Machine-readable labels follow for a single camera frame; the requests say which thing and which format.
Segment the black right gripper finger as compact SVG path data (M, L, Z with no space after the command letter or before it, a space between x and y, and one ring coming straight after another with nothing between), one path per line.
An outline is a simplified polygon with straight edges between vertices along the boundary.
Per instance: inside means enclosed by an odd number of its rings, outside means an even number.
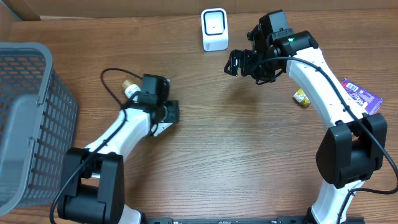
M232 50L229 56L229 65L230 67L239 67L241 60L241 51L240 50Z
M238 76L238 64L228 62L224 67L224 72L231 76Z

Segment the green yellow snack pouch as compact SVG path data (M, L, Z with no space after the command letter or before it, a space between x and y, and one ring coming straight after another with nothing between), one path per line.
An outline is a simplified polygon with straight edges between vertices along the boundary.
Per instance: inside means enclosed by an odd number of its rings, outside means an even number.
M310 106L310 100L301 88L295 92L293 99L304 108L308 108Z

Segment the white tube with gold cap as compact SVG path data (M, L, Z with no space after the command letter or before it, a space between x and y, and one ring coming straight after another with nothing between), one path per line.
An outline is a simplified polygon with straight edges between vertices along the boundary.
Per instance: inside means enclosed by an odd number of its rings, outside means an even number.
M126 95L127 98L130 98L135 92L140 91L141 88L139 85L135 84L134 81L127 79L124 80L121 84L121 89ZM167 128L169 128L172 125L172 123L158 123L155 124L151 127L150 129L150 134L152 136L158 136L160 133L165 131Z

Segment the purple sanitary pad pack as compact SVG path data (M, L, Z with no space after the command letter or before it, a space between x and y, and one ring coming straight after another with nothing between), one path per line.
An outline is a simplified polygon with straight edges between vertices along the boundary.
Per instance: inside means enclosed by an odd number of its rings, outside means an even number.
M349 79L344 79L341 85L357 104L364 108L369 115L377 113L383 103L383 99Z

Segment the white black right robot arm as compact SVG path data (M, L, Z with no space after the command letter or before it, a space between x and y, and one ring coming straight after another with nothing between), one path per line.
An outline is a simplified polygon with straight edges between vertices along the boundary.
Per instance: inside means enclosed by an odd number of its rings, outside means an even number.
M386 158L386 120L357 104L328 67L315 38L307 31L294 32L283 11L261 17L247 38L252 49L232 51L224 71L250 76L257 85L287 74L304 91L325 128L316 153L323 183L304 222L348 223L353 197Z

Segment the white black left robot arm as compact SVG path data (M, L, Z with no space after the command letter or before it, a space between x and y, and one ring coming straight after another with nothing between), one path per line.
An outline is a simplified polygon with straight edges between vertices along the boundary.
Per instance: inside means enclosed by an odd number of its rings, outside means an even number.
M145 74L131 85L118 118L94 142L70 148L63 159L62 187L50 212L77 223L143 223L125 203L124 161L137 143L179 122L179 104L169 99L170 82Z

